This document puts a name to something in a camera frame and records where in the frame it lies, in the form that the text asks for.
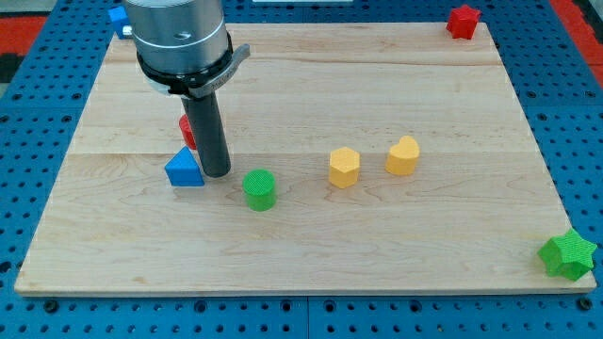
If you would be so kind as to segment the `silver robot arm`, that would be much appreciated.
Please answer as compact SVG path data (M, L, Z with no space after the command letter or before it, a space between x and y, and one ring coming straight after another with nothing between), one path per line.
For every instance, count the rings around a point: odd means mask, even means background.
M234 48L221 0L126 0L137 58L166 93L201 99L217 91L251 55Z

